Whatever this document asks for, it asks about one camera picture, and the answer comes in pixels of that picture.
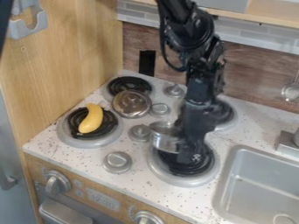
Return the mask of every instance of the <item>white countertop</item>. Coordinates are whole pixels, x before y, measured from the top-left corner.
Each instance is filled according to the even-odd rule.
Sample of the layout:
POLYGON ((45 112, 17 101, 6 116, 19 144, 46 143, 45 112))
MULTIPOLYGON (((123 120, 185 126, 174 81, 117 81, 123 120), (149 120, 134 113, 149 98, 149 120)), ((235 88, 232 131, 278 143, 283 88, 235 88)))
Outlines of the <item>white countertop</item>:
MULTIPOLYGON (((136 75, 136 73, 123 71, 122 75, 136 75)), ((155 84, 156 92, 160 91, 159 85, 169 83, 148 76, 143 78, 155 84)), ((170 103, 169 99, 156 96, 157 93, 153 96, 153 102, 170 103)), ((237 109, 239 121, 228 131, 213 132, 206 137, 206 141, 219 154, 221 168, 228 151, 234 145, 241 144, 279 154, 275 151, 275 142, 281 130, 295 132, 299 127, 297 114, 226 96, 223 98, 237 109)), ((87 102, 100 103, 106 108, 110 107, 109 103, 103 100, 100 89, 93 92, 76 108, 85 106, 87 102)), ((123 120, 125 129, 141 123, 139 119, 123 120)), ((143 121, 146 121, 145 124, 155 120, 156 118, 149 115, 143 118, 143 121)), ((147 166, 145 157, 150 144, 129 141, 127 131, 124 131, 117 141, 106 147, 84 150, 62 143, 57 137, 56 125, 57 123, 54 123, 26 143, 23 147, 24 151, 191 223, 230 223, 221 219, 212 209, 212 196, 220 174, 210 184, 196 188, 169 185, 154 176, 147 166), (133 158, 131 170, 114 175, 102 168, 103 158, 113 151, 125 151, 133 158)))

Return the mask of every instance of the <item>yellow banana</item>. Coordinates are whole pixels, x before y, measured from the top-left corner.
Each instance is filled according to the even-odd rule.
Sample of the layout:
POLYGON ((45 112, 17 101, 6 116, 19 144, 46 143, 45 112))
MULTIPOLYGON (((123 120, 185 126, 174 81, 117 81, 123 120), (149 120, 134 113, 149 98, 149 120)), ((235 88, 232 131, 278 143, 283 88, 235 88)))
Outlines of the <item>yellow banana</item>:
POLYGON ((79 125, 79 132, 82 134, 97 130, 103 121, 103 110, 100 106, 88 103, 87 109, 88 115, 79 125))

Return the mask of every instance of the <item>oven door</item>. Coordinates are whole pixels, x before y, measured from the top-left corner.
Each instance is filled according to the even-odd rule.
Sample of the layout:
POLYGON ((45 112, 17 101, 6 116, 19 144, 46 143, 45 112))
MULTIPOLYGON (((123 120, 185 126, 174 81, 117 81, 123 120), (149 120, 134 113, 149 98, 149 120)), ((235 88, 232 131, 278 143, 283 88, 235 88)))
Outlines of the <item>oven door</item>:
POLYGON ((63 194, 52 197, 45 187, 37 184, 39 213, 46 224, 122 224, 99 210, 63 194))

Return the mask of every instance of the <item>sink basin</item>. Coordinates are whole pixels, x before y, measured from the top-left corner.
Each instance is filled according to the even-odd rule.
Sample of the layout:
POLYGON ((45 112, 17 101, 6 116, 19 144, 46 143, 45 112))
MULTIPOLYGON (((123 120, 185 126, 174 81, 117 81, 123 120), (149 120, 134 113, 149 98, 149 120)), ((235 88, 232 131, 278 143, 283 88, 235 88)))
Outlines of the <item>sink basin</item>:
POLYGON ((236 224, 299 224, 299 163, 238 146, 227 157, 212 203, 236 224))

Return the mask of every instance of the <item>brown backsplash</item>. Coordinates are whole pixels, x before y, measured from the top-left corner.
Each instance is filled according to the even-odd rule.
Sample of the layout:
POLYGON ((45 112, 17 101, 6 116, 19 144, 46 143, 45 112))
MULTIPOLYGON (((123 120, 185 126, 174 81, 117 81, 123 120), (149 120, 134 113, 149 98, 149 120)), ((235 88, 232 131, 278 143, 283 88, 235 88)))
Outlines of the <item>brown backsplash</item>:
MULTIPOLYGON (((299 113, 299 103, 285 102, 282 87, 299 70, 299 56, 258 47, 225 42, 225 94, 241 100, 299 113)), ((123 23, 124 69, 138 72, 139 52, 156 51, 155 76, 184 84, 185 76, 169 68, 160 53, 158 29, 123 23)), ((170 60, 177 55, 170 53, 170 60)))

